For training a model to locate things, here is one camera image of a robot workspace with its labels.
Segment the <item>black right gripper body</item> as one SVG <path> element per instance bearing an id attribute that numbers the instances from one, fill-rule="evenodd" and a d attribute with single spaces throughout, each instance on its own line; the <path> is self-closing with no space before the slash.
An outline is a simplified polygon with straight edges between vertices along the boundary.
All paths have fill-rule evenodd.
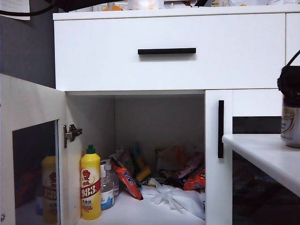
<path id="1" fill-rule="evenodd" d="M 289 107 L 300 106 L 300 67 L 285 66 L 282 68 L 277 86 L 283 94 L 284 105 Z"/>

